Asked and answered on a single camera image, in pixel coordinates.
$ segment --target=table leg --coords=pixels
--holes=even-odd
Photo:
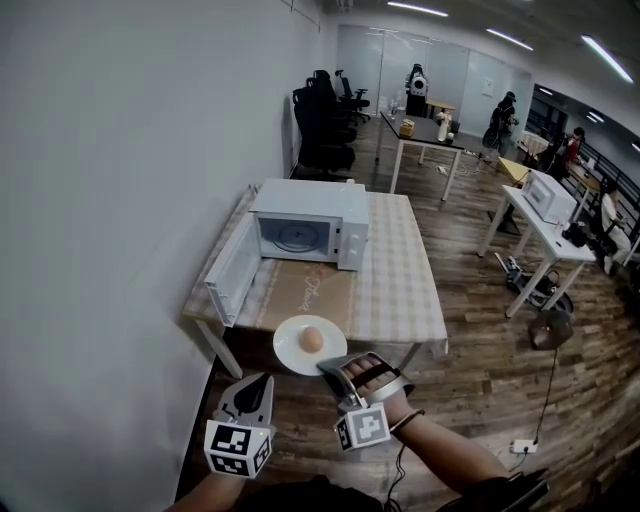
[[[202,331],[202,334],[211,345],[211,348],[216,353],[216,356],[220,358],[222,364],[227,369],[227,371],[231,374],[232,377],[236,379],[242,378],[242,368],[236,361],[236,358],[233,357],[233,354],[227,347],[227,344],[221,338],[218,338],[215,334],[211,332],[209,329],[209,325],[204,320],[196,320],[196,325]]]
[[[573,214],[573,217],[571,218],[571,222],[576,222],[578,220],[578,217],[580,217],[580,212],[584,208],[584,204],[587,202],[587,196],[588,195],[589,195],[589,189],[585,188],[584,189],[584,195],[582,196],[582,199],[580,200],[580,205],[578,206],[578,209],[576,210],[576,213]]]
[[[444,187],[444,194],[442,194],[441,201],[446,201],[449,197],[449,191],[451,190],[451,185],[453,185],[453,177],[458,170],[458,163],[460,162],[460,155],[462,151],[456,151],[456,156],[453,159],[453,165],[451,166],[451,170],[449,171],[449,179],[447,180],[447,184]]]
[[[569,275],[567,276],[567,278],[562,281],[562,284],[560,285],[560,287],[556,290],[556,293],[554,293],[551,298],[547,301],[547,303],[542,306],[542,310],[546,310],[546,309],[551,309],[553,307],[553,305],[558,302],[558,299],[560,299],[560,297],[562,297],[564,295],[564,293],[567,291],[567,288],[569,288],[569,286],[571,286],[571,283],[573,283],[573,280],[578,276],[578,274],[580,273],[580,271],[582,270],[582,267],[584,267],[584,261],[580,263],[580,265],[578,265],[576,268],[574,268]]]
[[[402,371],[404,370],[407,366],[409,366],[409,363],[411,362],[411,360],[414,358],[414,356],[418,353],[418,350],[420,349],[420,345],[421,343],[414,343],[411,348],[409,349],[409,352],[407,352],[407,355],[404,356],[404,359],[402,360],[402,362],[400,363],[400,365],[398,366],[398,370]]]
[[[533,274],[533,276],[527,283],[527,286],[524,287],[524,290],[520,292],[520,295],[518,295],[516,300],[513,301],[513,304],[509,306],[509,309],[507,309],[507,312],[505,313],[505,316],[507,318],[511,318],[516,313],[516,311],[520,309],[520,306],[524,304],[524,301],[527,300],[527,297],[529,296],[531,291],[540,282],[540,279],[542,279],[542,277],[547,273],[547,270],[549,270],[549,267],[553,264],[553,262],[554,260],[551,256],[546,256],[542,263],[540,263],[538,270],[536,270],[536,273]]]
[[[636,252],[636,249],[638,248],[638,245],[640,244],[640,235],[638,235],[638,237],[636,238],[636,241],[633,243],[633,247],[631,248],[631,251],[629,251],[629,256],[627,256],[624,260],[624,262],[622,263],[623,267],[627,266],[627,263],[629,263],[629,260],[631,259],[631,256],[633,256]]]
[[[498,205],[496,214],[493,216],[493,221],[491,222],[491,226],[489,226],[489,231],[487,231],[487,234],[485,235],[484,240],[482,241],[482,244],[480,244],[480,248],[478,249],[478,256],[480,256],[481,258],[484,256],[484,253],[487,252],[487,247],[489,247],[491,240],[493,240],[493,236],[496,234],[496,229],[498,229],[498,225],[500,224],[500,220],[502,219],[502,216],[507,209],[508,203],[509,200],[507,199],[507,194],[504,194],[502,196],[500,204]]]
[[[376,162],[380,161],[380,149],[382,148],[382,132],[384,132],[385,120],[380,114],[380,128],[378,128],[378,145],[376,146]]]
[[[398,173],[400,172],[400,161],[402,160],[402,151],[404,150],[404,142],[402,139],[398,140],[398,152],[396,154],[396,165],[393,168],[393,178],[391,179],[391,188],[389,194],[394,194],[396,191],[396,182],[398,181]]]
[[[529,224],[527,226],[527,230],[524,232],[524,235],[520,237],[520,242],[518,243],[516,250],[513,251],[512,256],[514,258],[517,258],[522,254],[522,250],[524,249],[524,246],[527,245],[527,242],[529,241],[529,237],[531,236],[531,233],[533,233],[533,226]]]

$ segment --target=electrical outlet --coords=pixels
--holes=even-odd
[[[533,443],[533,439],[516,439],[511,441],[509,451],[511,453],[536,453],[538,445]]]

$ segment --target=cardboard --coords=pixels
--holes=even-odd
[[[278,261],[260,306],[257,327],[275,331],[296,311],[326,318],[349,333],[356,274],[338,270],[335,263]]]

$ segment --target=box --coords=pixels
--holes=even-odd
[[[411,119],[403,119],[402,125],[400,126],[400,135],[403,137],[412,137],[413,136],[413,127],[416,125]]]

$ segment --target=office chair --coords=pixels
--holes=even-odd
[[[355,130],[352,128],[328,129],[321,105],[315,101],[314,92],[308,87],[293,91],[293,104],[296,121],[302,134],[298,163],[321,171],[321,177],[313,179],[336,181],[349,178],[349,176],[329,173],[335,173],[339,169],[351,169],[356,155],[345,143],[355,139]]]
[[[340,77],[342,88],[344,89],[344,94],[340,97],[340,102],[347,107],[353,108],[356,115],[366,123],[371,119],[371,116],[363,114],[362,109],[371,105],[371,102],[369,100],[363,100],[362,95],[369,89],[356,90],[356,96],[354,97],[351,86],[349,85],[349,79],[346,76],[342,76],[342,73],[344,73],[342,69],[336,71],[336,76]]]
[[[317,69],[313,72],[312,78],[307,78],[307,86],[312,87],[317,92],[323,110],[327,115],[346,117],[349,122],[358,125],[357,109],[352,105],[338,101],[338,96],[331,84],[331,75],[324,69]]]

